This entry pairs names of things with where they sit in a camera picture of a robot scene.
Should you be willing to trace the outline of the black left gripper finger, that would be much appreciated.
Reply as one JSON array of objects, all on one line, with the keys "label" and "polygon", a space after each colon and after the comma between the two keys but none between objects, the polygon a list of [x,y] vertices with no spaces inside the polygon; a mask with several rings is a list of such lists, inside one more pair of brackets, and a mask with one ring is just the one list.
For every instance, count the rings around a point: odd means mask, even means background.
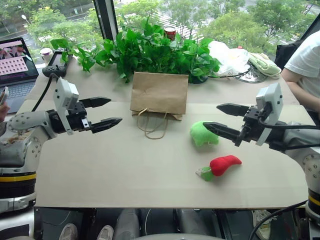
[{"label": "black left gripper finger", "polygon": [[91,132],[93,134],[103,132],[105,130],[108,130],[117,124],[119,124],[123,119],[121,117],[110,117],[101,120],[100,122],[94,123],[91,125]]},{"label": "black left gripper finger", "polygon": [[91,98],[86,98],[86,99],[81,99],[79,102],[83,104],[85,108],[96,108],[96,107],[101,107],[111,101],[110,98],[107,97],[91,97]]}]

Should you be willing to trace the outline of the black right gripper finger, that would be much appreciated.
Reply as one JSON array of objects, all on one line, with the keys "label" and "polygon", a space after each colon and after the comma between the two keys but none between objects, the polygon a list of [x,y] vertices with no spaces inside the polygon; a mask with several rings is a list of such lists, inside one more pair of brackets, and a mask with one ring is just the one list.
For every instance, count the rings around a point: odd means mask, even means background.
[{"label": "black right gripper finger", "polygon": [[236,117],[238,116],[244,117],[249,110],[248,106],[239,105],[235,103],[220,104],[220,105],[217,105],[216,108],[227,115],[236,116]]},{"label": "black right gripper finger", "polygon": [[218,123],[218,122],[203,122],[203,126],[210,132],[228,139],[232,142],[235,142],[240,135],[240,131],[230,128],[227,125]]}]

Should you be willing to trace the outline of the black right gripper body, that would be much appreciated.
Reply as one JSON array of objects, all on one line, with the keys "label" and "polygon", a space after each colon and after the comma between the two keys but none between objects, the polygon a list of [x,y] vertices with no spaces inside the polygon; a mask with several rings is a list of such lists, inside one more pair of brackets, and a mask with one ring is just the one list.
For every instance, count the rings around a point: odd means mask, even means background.
[{"label": "black right gripper body", "polygon": [[250,106],[244,115],[244,125],[240,128],[240,132],[235,139],[234,145],[239,147],[242,141],[257,142],[264,130],[264,127],[259,123],[259,109],[256,106]]}]

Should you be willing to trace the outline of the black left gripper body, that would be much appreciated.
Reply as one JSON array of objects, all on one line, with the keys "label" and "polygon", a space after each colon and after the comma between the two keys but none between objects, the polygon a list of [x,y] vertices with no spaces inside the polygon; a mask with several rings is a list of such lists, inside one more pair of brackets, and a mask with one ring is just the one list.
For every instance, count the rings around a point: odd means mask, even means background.
[{"label": "black left gripper body", "polygon": [[78,101],[73,109],[67,110],[67,120],[73,131],[89,131],[91,123],[87,120],[87,111],[82,101]]}]

